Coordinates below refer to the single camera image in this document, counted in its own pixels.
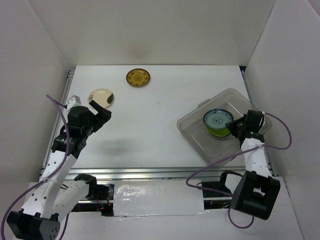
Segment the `lime green plate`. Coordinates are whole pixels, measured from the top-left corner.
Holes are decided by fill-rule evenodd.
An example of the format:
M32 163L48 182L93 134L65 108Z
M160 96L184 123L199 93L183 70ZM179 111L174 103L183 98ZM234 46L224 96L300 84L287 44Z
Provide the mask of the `lime green plate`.
M211 133L211 134L217 135L217 136L225 136L225 135L231 134L229 129L226 126L224 126L222 128L214 128L214 127L205 126L205 129L208 133Z

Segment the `large blue patterned plate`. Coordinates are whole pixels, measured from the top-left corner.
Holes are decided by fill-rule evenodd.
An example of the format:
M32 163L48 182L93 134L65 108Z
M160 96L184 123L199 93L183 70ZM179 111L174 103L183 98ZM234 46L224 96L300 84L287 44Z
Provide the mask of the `large blue patterned plate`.
M202 120L209 129L224 130L227 128L227 124L234 120L234 117L225 109L215 108L206 112Z

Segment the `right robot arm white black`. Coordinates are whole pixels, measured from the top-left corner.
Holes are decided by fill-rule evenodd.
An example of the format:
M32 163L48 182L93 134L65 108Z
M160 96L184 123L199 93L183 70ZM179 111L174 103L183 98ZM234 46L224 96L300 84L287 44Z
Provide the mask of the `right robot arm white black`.
M231 179L225 178L217 184L217 189L223 196L229 196L233 192L231 209L267 220L281 184L272 177L268 168L265 139L259 133L264 120L262 112L248 110L243 117L226 125L231 135L239 141L245 160L245 172L237 186Z

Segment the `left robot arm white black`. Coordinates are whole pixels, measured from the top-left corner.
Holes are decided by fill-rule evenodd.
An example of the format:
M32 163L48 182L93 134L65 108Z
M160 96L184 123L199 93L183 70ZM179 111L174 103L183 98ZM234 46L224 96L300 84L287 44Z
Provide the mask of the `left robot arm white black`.
M61 222L82 198L92 200L97 197L97 179L80 173L65 191L61 191L65 178L74 166L90 135L97 132L112 116L109 110L91 100L89 105L81 105L77 96L68 100L65 108L67 116L61 115L63 126L51 146L49 160L39 181L24 193L29 194L19 211L11 207L6 211L1 226L8 225L17 239L55 240L61 229Z

